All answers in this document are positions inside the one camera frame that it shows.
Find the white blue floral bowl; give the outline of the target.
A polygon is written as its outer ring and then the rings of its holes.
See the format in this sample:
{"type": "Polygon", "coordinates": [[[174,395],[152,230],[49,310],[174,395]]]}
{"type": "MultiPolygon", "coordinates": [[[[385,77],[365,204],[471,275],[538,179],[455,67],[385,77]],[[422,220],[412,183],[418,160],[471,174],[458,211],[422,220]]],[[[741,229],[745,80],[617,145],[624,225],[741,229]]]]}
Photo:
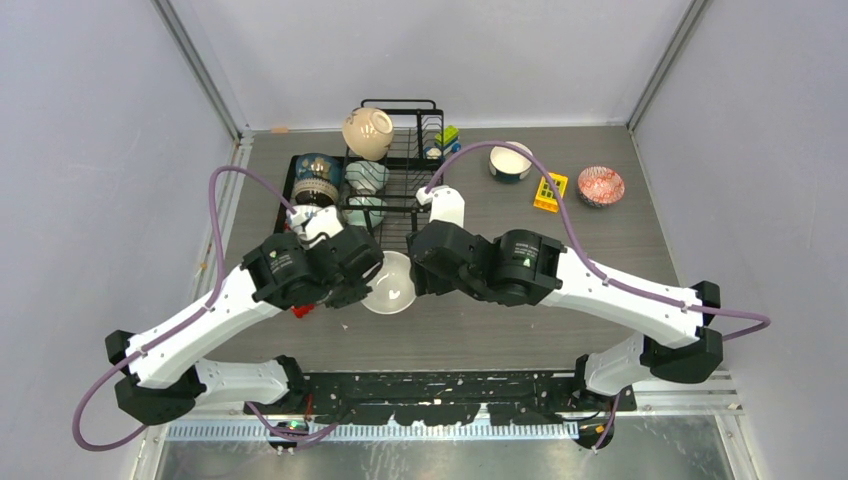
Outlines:
{"type": "Polygon", "coordinates": [[[305,222],[313,218],[322,207],[317,205],[295,205],[291,210],[286,210],[286,226],[290,230],[295,230],[305,222]]]}

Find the yellow window toy block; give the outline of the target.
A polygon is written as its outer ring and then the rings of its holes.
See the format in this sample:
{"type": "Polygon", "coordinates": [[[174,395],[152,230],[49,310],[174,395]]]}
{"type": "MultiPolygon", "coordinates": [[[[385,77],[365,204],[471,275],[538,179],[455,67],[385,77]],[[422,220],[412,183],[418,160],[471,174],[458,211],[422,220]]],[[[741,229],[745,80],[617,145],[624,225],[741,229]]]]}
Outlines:
{"type": "Polygon", "coordinates": [[[555,188],[552,188],[546,178],[542,177],[534,195],[533,206],[543,211],[558,213],[560,208],[556,200],[555,192],[557,192],[561,198],[564,198],[569,178],[565,175],[556,173],[551,173],[550,176],[554,181],[555,188]]]}

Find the dark blue glazed bowl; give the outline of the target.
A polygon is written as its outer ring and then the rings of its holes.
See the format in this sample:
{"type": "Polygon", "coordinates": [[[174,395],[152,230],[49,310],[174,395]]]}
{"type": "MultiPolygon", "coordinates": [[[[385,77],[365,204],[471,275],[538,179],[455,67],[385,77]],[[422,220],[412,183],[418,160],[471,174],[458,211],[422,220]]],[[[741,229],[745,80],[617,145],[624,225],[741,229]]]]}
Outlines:
{"type": "Polygon", "coordinates": [[[295,181],[319,179],[335,187],[343,180],[343,165],[340,160],[323,153],[306,153],[295,160],[295,181]]]}

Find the perforated metal rail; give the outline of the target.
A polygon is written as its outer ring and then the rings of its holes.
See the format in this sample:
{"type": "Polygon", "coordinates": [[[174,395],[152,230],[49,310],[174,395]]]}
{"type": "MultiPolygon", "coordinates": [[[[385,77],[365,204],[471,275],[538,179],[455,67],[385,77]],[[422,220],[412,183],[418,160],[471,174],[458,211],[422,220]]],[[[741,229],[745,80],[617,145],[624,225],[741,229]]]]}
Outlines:
{"type": "MultiPolygon", "coordinates": [[[[270,432],[257,420],[182,420],[167,428],[169,441],[231,441],[253,442],[270,440],[270,432]]],[[[354,441],[475,441],[475,440],[542,440],[579,438],[579,428],[574,422],[546,425],[495,426],[484,417],[469,424],[426,426],[415,421],[402,426],[391,420],[386,425],[342,425],[334,429],[326,442],[354,441]]]]}

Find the beige bowl with brown markings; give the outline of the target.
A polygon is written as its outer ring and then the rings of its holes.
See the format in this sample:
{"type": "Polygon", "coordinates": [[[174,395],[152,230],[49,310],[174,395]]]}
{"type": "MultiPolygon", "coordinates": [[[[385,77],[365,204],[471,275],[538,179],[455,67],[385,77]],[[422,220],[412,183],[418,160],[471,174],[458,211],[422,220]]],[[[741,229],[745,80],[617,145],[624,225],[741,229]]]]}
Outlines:
{"type": "Polygon", "coordinates": [[[391,117],[373,107],[354,109],[342,125],[347,147],[368,161],[379,161],[388,153],[394,133],[391,117]]]}

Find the pale green ceramic bowl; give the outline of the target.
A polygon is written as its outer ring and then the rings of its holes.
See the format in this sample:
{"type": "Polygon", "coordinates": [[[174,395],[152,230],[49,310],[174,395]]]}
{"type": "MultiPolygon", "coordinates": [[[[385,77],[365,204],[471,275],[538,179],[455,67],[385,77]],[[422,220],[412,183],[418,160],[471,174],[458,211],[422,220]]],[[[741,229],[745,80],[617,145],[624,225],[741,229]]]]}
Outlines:
{"type": "Polygon", "coordinates": [[[355,195],[347,199],[344,215],[348,224],[373,229],[383,223],[386,206],[387,203],[376,196],[355,195]]]}

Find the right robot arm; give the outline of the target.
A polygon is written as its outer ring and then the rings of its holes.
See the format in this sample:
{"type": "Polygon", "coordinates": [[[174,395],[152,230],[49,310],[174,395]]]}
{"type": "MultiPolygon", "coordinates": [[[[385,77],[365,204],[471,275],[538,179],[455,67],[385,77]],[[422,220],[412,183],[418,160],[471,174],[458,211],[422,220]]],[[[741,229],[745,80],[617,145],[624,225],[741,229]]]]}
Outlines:
{"type": "Polygon", "coordinates": [[[613,286],[594,275],[575,250],[521,229],[489,241],[456,224],[433,221],[408,235],[407,248],[418,295],[460,291],[505,307],[576,310],[631,329],[622,343],[576,361],[570,392],[584,410],[598,409],[643,380],[701,383],[724,360],[722,336],[699,310],[704,299],[720,298],[710,282],[680,288],[630,279],[651,295],[674,299],[668,305],[613,286]]]}

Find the red white patterned bowl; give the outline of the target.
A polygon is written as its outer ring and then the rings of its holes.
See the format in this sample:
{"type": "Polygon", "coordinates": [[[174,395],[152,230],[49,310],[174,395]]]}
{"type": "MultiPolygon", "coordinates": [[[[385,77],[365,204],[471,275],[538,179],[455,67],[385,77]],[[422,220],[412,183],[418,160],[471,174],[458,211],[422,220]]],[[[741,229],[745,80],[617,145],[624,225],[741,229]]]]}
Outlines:
{"type": "Polygon", "coordinates": [[[578,175],[577,184],[579,199],[595,208],[605,208],[617,203],[626,191],[620,174],[600,165],[585,168],[578,175]]]}

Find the light blue dotted bowl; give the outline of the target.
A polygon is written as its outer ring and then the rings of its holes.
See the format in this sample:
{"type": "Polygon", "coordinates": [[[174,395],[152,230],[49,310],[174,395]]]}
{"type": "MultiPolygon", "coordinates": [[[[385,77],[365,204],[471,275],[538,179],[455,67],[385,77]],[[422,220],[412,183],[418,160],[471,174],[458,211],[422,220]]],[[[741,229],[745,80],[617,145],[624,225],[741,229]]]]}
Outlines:
{"type": "Polygon", "coordinates": [[[345,168],[345,180],[354,191],[359,193],[377,193],[386,186],[389,178],[389,170],[384,165],[373,161],[355,161],[345,168]]]}

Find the beige bowl with flower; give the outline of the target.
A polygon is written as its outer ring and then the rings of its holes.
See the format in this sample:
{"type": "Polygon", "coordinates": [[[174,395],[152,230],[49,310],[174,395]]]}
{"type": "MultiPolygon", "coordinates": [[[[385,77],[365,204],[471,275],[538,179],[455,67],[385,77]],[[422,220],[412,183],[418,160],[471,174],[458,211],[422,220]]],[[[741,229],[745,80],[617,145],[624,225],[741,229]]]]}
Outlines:
{"type": "Polygon", "coordinates": [[[371,291],[361,304],[380,315],[394,315],[404,311],[417,298],[411,272],[412,263],[408,256],[396,251],[386,251],[383,266],[368,282],[371,291]]]}

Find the teal bowl white inside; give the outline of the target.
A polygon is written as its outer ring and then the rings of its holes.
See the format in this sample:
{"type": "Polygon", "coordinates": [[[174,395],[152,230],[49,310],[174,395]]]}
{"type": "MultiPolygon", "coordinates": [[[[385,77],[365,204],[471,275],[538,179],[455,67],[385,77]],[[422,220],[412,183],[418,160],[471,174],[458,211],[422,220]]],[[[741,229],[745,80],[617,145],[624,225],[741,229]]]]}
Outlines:
{"type": "Polygon", "coordinates": [[[533,163],[510,148],[493,147],[488,162],[491,176],[500,183],[513,184],[523,180],[533,168],[533,163]]]}

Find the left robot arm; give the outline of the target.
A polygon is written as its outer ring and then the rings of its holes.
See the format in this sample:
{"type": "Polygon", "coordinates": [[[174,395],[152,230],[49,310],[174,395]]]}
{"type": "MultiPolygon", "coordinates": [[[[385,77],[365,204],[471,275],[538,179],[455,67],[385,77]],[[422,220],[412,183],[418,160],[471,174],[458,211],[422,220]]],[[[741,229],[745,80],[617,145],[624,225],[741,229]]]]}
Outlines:
{"type": "Polygon", "coordinates": [[[159,326],[106,338],[109,360],[124,374],[118,407],[144,425],[168,423],[201,405],[231,402],[298,412],[308,383],[297,361],[232,363],[207,354],[236,334],[292,308],[339,309],[364,299],[385,259],[362,227],[344,226],[301,241],[276,233],[249,251],[212,290],[159,326]]]}

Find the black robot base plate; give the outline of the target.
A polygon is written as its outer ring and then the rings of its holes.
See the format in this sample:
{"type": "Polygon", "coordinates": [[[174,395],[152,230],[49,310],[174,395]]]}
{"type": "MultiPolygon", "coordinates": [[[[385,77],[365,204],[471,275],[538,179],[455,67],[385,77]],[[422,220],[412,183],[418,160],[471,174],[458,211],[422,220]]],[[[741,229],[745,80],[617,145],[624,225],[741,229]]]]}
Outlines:
{"type": "Polygon", "coordinates": [[[266,415],[304,415],[321,424],[468,425],[482,412],[494,426],[556,425],[566,415],[604,420],[614,401],[581,393],[570,371],[308,373],[266,415]]]}

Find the red white window block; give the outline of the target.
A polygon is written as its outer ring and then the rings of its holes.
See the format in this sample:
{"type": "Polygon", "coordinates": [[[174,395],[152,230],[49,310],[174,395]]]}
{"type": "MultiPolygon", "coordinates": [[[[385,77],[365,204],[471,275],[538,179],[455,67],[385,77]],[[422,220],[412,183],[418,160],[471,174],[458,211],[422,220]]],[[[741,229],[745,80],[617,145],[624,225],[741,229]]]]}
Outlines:
{"type": "Polygon", "coordinates": [[[296,318],[302,319],[306,315],[308,315],[310,312],[312,312],[314,309],[315,309],[315,305],[309,304],[309,305],[304,305],[304,306],[300,306],[300,307],[292,307],[291,312],[296,318]]]}

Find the brown patterned band bowl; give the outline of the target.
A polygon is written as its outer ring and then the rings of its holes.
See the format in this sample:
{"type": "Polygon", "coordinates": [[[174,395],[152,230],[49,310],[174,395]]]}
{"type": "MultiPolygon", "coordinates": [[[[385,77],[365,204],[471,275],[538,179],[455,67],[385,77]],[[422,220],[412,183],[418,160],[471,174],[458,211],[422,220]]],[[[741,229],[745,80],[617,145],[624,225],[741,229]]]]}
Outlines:
{"type": "Polygon", "coordinates": [[[337,204],[339,190],[334,184],[324,180],[304,179],[294,184],[292,196],[298,205],[325,208],[337,204]]]}

